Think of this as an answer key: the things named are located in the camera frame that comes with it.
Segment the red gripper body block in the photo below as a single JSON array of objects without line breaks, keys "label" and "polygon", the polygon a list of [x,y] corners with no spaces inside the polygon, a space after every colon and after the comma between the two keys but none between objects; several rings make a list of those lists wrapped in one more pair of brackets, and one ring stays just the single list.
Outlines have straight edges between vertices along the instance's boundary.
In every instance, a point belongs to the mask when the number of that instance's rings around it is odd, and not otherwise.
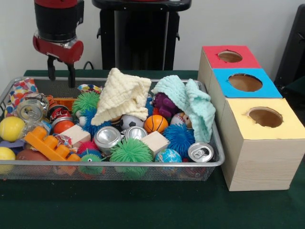
[{"label": "red gripper body block", "polygon": [[33,46],[36,51],[55,57],[67,64],[79,61],[84,49],[83,42],[77,39],[67,43],[54,43],[46,41],[38,35],[33,36]]}]

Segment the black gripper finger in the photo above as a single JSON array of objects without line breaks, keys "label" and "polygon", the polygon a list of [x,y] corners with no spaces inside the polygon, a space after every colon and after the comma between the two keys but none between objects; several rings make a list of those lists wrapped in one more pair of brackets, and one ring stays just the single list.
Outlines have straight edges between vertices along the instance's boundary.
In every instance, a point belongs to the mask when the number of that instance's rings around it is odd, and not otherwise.
[{"label": "black gripper finger", "polygon": [[69,71],[69,76],[68,76],[68,86],[70,88],[74,88],[75,87],[75,68],[74,68],[74,64],[67,64],[68,67],[68,71]]},{"label": "black gripper finger", "polygon": [[51,81],[55,81],[56,76],[55,76],[55,67],[54,67],[54,62],[55,58],[51,55],[48,56],[47,60],[47,67],[48,67],[48,77]]}]

